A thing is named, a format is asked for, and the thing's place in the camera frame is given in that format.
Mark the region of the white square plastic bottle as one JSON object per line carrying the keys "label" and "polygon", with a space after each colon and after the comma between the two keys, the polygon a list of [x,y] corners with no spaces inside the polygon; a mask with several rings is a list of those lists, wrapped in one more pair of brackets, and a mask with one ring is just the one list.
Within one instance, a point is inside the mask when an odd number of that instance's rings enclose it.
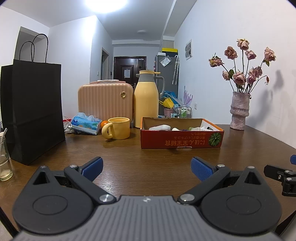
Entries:
{"label": "white square plastic bottle", "polygon": [[202,131],[202,132],[205,132],[205,131],[213,131],[213,129],[210,128],[210,127],[205,128],[205,127],[203,126],[203,127],[196,127],[196,128],[193,128],[191,131]]}

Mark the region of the red white lint brush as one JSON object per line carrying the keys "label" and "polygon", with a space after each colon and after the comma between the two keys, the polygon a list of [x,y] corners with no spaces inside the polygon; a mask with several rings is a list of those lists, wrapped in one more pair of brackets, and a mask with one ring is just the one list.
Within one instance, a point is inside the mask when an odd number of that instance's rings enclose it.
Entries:
{"label": "red white lint brush", "polygon": [[153,126],[149,128],[150,131],[170,131],[171,127],[169,125],[159,125],[159,126]]}

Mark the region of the blue tissue pack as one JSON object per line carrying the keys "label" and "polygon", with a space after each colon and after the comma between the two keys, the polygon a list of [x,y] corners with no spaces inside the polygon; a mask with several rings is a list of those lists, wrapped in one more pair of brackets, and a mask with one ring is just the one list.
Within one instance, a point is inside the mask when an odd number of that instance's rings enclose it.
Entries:
{"label": "blue tissue pack", "polygon": [[101,129],[102,120],[93,115],[87,116],[85,113],[77,113],[71,120],[71,126],[74,130],[92,135],[97,135]]}

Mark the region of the red cardboard box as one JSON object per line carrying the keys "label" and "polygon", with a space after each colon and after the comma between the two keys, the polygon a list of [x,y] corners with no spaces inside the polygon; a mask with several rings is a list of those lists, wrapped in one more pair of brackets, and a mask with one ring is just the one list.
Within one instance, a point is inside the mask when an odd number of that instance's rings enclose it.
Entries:
{"label": "red cardboard box", "polygon": [[[170,131],[150,131],[149,128],[169,125]],[[189,131],[189,127],[212,128],[213,131]],[[204,118],[148,118],[143,117],[140,143],[143,149],[219,148],[224,130]]]}

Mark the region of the orange fruit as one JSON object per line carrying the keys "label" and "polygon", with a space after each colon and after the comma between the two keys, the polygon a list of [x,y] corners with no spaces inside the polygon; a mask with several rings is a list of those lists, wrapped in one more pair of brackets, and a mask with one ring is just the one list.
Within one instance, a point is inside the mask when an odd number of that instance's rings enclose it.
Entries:
{"label": "orange fruit", "polygon": [[100,123],[100,127],[103,128],[106,124],[108,124],[108,121],[104,120]]}

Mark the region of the yellow mug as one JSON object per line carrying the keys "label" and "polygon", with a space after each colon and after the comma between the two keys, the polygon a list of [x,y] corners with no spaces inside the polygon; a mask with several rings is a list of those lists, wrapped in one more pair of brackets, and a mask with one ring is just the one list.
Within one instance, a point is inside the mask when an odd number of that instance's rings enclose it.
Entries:
{"label": "yellow mug", "polygon": [[125,140],[130,137],[130,119],[110,118],[103,126],[101,133],[105,139]]}

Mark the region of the pink textured vase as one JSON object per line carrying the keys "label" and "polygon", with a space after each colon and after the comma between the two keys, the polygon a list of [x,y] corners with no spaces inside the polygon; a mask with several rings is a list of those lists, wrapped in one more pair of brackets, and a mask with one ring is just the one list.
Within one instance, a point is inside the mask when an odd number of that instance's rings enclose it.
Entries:
{"label": "pink textured vase", "polygon": [[230,128],[243,131],[246,117],[249,116],[250,95],[248,93],[233,92],[230,113],[232,119]]}

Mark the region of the clear glass jar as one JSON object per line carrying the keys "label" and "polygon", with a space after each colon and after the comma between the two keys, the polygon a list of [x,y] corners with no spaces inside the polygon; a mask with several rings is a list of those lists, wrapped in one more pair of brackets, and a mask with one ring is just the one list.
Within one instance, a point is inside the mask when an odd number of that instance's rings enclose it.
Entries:
{"label": "clear glass jar", "polygon": [[7,128],[1,132],[1,146],[0,146],[0,180],[6,181],[13,176],[13,169],[11,167],[11,159],[6,144]]}

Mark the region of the peach ribbed suitcase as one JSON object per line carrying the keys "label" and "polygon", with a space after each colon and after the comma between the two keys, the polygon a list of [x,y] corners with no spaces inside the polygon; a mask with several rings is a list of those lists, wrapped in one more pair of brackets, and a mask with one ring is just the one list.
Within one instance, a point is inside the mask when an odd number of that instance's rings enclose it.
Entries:
{"label": "peach ribbed suitcase", "polygon": [[124,117],[133,121],[133,87],[119,80],[98,80],[78,89],[78,111],[106,121]]}

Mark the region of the black paper bag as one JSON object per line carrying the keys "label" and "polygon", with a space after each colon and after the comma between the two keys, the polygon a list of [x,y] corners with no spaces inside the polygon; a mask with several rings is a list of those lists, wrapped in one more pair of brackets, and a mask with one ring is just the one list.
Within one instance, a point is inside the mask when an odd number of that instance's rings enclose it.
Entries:
{"label": "black paper bag", "polygon": [[10,157],[24,165],[64,141],[61,65],[17,59],[2,66],[1,119]]}

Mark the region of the dried pink roses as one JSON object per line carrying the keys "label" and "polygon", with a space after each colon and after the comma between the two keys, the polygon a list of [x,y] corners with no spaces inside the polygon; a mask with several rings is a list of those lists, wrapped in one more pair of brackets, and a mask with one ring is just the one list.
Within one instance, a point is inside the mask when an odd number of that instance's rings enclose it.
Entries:
{"label": "dried pink roses", "polygon": [[260,80],[264,79],[265,85],[269,85],[269,77],[263,75],[262,66],[270,66],[272,62],[276,61],[276,54],[272,49],[266,47],[261,63],[256,67],[250,67],[250,61],[257,58],[255,52],[250,49],[250,42],[245,38],[239,38],[236,40],[236,44],[241,51],[241,69],[236,64],[238,52],[232,46],[228,46],[224,51],[224,56],[233,62],[232,68],[226,68],[225,63],[216,54],[208,62],[212,68],[223,68],[222,77],[230,83],[234,92],[250,95]]}

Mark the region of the yellow thermos jug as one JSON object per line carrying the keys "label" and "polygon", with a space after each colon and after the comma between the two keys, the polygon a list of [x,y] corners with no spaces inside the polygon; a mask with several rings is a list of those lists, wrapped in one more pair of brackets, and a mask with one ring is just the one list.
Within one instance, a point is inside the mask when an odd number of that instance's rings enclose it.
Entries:
{"label": "yellow thermos jug", "polygon": [[[159,98],[162,98],[165,90],[165,78],[157,76],[160,72],[152,70],[140,70],[136,77],[138,83],[134,91],[134,118],[135,128],[141,128],[142,118],[157,118],[159,115]],[[155,80],[163,81],[163,89],[158,92]]]}

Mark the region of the dark entrance door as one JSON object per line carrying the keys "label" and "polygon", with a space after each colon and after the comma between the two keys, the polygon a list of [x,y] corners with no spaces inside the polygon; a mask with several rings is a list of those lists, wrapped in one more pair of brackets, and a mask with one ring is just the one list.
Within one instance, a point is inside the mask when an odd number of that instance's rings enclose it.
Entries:
{"label": "dark entrance door", "polygon": [[114,57],[113,78],[136,87],[138,83],[137,74],[140,70],[145,70],[146,66],[147,58],[145,56]]}

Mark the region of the grey refrigerator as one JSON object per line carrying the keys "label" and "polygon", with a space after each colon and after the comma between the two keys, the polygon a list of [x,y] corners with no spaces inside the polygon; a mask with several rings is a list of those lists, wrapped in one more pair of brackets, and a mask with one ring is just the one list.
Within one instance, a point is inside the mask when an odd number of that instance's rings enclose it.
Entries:
{"label": "grey refrigerator", "polygon": [[178,54],[176,52],[164,52],[164,54],[166,55],[158,53],[154,58],[154,70],[160,72],[157,76],[165,79],[165,88],[161,79],[156,80],[158,92],[161,93],[164,90],[178,97]]}

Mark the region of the yellow box on fridge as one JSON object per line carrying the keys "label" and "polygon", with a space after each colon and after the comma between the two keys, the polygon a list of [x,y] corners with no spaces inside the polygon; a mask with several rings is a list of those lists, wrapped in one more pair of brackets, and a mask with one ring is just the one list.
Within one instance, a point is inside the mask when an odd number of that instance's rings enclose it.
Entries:
{"label": "yellow box on fridge", "polygon": [[162,48],[162,52],[178,53],[178,49],[174,48]]}

